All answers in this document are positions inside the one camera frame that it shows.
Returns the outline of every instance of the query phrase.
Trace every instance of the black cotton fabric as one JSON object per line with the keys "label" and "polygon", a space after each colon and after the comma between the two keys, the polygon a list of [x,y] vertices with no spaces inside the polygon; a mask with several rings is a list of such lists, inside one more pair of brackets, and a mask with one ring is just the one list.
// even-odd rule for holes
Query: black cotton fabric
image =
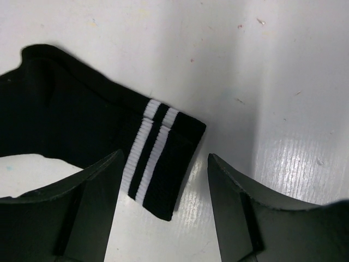
{"label": "black cotton fabric", "polygon": [[37,153],[87,168],[121,149],[121,188],[166,221],[206,128],[50,45],[24,48],[21,65],[0,76],[0,126],[0,157]]}

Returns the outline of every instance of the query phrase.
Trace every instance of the striped sock cuff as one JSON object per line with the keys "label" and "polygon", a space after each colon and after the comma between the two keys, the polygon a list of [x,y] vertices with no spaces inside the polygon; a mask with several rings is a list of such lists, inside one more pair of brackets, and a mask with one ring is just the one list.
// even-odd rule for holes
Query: striped sock cuff
{"label": "striped sock cuff", "polygon": [[[175,125],[180,133],[174,130]],[[128,155],[121,189],[155,216],[170,221],[180,185],[205,127],[151,99]]]}

